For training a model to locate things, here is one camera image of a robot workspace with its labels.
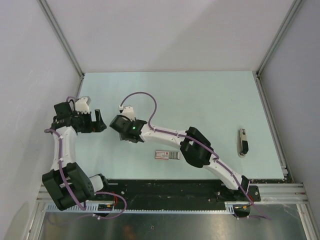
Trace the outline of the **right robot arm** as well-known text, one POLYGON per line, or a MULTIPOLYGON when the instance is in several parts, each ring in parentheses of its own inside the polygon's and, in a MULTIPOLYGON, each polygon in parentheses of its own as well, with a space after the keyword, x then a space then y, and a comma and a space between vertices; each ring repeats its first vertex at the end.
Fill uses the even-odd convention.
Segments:
POLYGON ((189 165, 205 168, 218 177, 237 201, 242 201, 249 194, 249 179, 225 164, 210 141, 195 127, 180 131, 166 129, 122 114, 116 115, 109 126, 119 133, 122 141, 152 142, 178 149, 189 165))

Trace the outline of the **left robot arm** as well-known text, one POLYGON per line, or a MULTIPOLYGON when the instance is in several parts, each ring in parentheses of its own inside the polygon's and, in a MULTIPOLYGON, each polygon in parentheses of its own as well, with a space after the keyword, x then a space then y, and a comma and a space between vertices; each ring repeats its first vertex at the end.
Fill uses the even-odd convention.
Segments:
POLYGON ((54 139, 54 156, 50 171, 42 175, 42 183, 56 207, 64 211, 73 206, 86 210, 86 202, 96 196, 105 200, 111 188, 100 173, 88 177, 76 162, 76 138, 79 133, 103 132, 107 126, 100 110, 92 120, 88 96, 70 98, 54 105, 51 127, 45 129, 54 139))

